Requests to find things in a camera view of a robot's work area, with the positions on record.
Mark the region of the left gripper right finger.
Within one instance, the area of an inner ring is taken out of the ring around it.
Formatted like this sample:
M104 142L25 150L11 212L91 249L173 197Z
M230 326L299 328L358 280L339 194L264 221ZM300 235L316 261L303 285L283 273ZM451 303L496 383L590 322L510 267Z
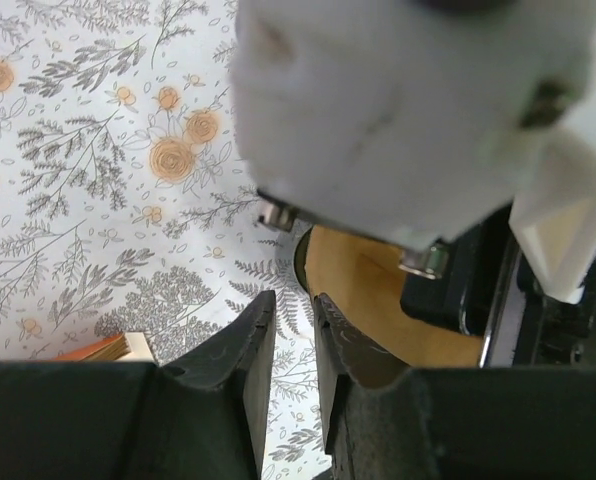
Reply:
M314 299L335 479L596 479L596 370L414 368Z

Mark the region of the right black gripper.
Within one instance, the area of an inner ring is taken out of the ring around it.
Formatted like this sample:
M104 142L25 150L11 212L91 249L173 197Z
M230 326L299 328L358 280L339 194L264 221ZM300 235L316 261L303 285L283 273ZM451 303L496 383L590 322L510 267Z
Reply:
M438 250L448 265L438 279L408 275L400 305L434 327L479 336L482 366L596 367L596 259L571 303L547 296L502 208Z

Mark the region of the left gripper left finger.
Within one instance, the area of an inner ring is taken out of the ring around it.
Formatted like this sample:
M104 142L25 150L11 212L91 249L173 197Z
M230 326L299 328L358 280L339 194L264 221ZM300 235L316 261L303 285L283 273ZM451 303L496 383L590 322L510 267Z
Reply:
M257 479L276 297L178 359L0 362L0 479Z

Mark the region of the paper filter holder box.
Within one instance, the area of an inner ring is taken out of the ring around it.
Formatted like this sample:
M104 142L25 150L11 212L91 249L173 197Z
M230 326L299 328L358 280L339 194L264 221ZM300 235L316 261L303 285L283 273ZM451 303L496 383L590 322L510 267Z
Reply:
M155 362L145 335L127 332L105 338L95 344L60 355L55 361L141 361Z

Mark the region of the dark green round lid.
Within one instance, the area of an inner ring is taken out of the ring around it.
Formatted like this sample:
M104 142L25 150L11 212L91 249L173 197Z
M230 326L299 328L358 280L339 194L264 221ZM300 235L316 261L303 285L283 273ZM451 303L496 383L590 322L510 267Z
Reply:
M312 228L307 229L300 237L293 254L293 268L296 280L300 287L309 292L309 286L306 273L306 259L309 248Z

